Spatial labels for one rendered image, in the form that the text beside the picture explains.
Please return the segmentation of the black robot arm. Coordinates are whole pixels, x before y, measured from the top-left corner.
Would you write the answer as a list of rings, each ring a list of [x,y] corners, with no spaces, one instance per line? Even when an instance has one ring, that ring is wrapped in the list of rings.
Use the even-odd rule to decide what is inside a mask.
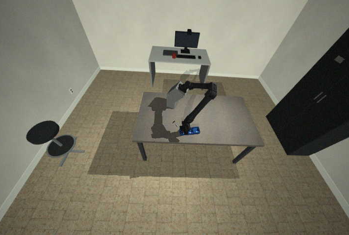
[[[205,97],[197,105],[197,107],[184,119],[182,124],[182,130],[184,135],[187,135],[190,131],[190,123],[192,123],[197,116],[197,114],[206,106],[206,104],[217,96],[217,85],[213,82],[210,83],[193,83],[186,81],[185,84],[179,84],[179,90],[186,93],[187,89],[193,90],[194,88],[208,89],[204,94]]]

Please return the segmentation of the blue three-compartment bin rack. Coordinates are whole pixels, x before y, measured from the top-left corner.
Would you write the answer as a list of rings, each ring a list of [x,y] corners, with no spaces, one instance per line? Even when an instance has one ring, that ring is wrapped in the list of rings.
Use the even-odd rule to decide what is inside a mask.
[[[190,131],[188,132],[188,135],[199,134],[199,133],[200,133],[199,127],[191,127]],[[180,136],[181,135],[184,135],[184,133],[182,131],[180,131]]]

